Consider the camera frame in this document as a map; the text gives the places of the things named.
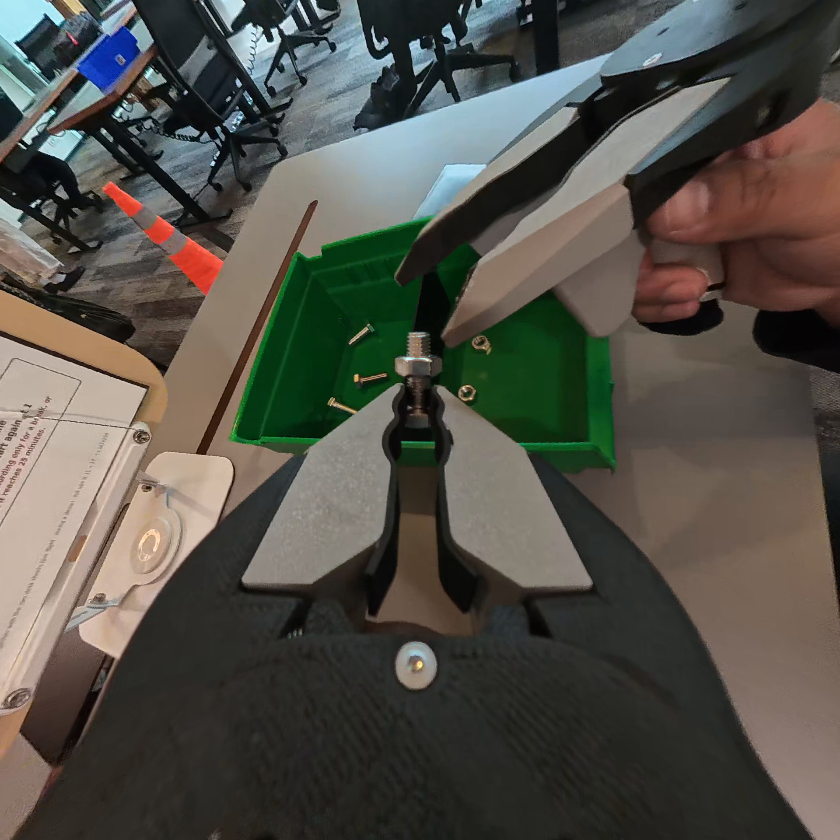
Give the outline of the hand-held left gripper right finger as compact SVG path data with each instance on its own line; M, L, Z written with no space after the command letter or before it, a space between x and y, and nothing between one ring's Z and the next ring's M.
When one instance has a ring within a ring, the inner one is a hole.
M593 581L526 450L443 386L429 395L435 436L438 577L462 613Z

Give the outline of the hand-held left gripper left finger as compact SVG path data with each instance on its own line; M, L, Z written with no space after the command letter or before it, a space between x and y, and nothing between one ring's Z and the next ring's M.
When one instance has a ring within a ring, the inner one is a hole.
M243 577L244 588L340 601L377 616L397 566L401 385L311 446Z

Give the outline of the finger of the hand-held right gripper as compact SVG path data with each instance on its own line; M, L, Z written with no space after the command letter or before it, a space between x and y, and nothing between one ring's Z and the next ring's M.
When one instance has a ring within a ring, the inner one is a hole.
M650 214L624 182L728 82L675 92L615 126L555 194L479 259L442 331L445 345L471 340L549 291L588 335L619 329L633 309L645 250L637 226Z
M463 245L499 242L530 208L563 182L591 146L580 107L562 107L517 138L425 224L395 273L404 287Z

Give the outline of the green plastic bin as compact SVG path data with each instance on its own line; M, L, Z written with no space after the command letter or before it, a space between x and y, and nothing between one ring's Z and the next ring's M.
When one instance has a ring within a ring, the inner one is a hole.
M400 287L397 267L424 221L296 253L268 316L230 434L231 441L300 455L352 415L328 407L334 396L358 411L401 380L421 281ZM354 346L365 324L375 333ZM490 328L489 354L470 341L447 350L439 383L529 453L565 473L613 469L613 375L608 339L588 336L552 293ZM387 372L358 389L355 374Z

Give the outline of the person's right hand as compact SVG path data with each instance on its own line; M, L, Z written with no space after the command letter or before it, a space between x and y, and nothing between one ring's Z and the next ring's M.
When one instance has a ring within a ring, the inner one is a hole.
M723 298L768 312L839 320L839 107L723 154L648 220L652 238L718 245Z

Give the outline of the white sheet red label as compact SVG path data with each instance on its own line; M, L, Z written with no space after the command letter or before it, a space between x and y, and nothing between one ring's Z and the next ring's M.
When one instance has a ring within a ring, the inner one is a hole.
M445 209L486 168L485 164L445 165L415 211L413 221L433 217Z

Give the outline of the black office chair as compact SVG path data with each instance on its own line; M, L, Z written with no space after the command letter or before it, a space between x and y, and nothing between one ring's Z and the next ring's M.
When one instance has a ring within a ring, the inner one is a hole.
M246 149L271 144L282 160L287 157L279 126L292 98L271 107L204 2L133 4L175 89L175 103L164 131L174 134L193 129L212 141L217 158L206 182L221 192L217 173L230 161L236 182L250 193L253 185L240 169Z
M327 45L331 53L334 53L337 49L336 44L322 28L315 30L302 24L302 12L299 8L301 2L299 1L246 1L245 5L251 24L261 30L268 43L271 44L275 41L278 43L264 79L266 91L271 98L276 97L278 93L277 89L271 84L271 79L277 72L285 71L284 56L289 59L299 83L305 87L308 84L308 77L299 67L297 48ZM284 24L288 19L292 19L296 24L302 24L302 28L296 29L293 33L288 33L284 29Z
M371 57L390 59L371 84L354 131L370 132L412 118L436 85L444 86L454 102L461 97L455 84L458 70L507 66L511 81L521 78L512 55L477 52L466 42L470 8L481 2L359 1L364 42Z

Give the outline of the black bin divider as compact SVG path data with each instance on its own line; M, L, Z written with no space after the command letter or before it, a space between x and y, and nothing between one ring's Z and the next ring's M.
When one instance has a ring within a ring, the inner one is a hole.
M413 331L428 333L435 352L443 345L442 331L449 312L450 301L438 272L433 270L426 273L421 279Z

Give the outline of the printed instruction sheet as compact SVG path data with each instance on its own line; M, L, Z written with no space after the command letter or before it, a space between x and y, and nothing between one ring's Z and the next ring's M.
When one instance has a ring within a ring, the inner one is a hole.
M1 339L1 658L14 667L148 391Z

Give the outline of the orange traffic cone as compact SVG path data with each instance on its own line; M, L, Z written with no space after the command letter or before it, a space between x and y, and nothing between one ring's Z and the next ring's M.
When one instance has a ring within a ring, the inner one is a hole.
M113 182L107 182L102 191L152 243L163 250L172 264L204 296L209 293L224 265L219 257L184 235L163 217L155 215Z

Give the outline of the black bag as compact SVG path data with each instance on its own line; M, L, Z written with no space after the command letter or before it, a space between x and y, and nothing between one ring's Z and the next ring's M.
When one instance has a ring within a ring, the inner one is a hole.
M20 300L119 343L127 343L136 332L130 318L97 303L69 297L60 292L53 294L42 287L30 287L8 274L2 274L1 288L3 292Z

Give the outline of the small blue bin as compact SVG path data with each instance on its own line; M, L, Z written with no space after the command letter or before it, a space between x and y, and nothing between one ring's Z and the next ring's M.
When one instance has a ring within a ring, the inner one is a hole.
M140 56L137 38L126 27L102 35L79 59L77 72L100 91L113 88L126 69Z

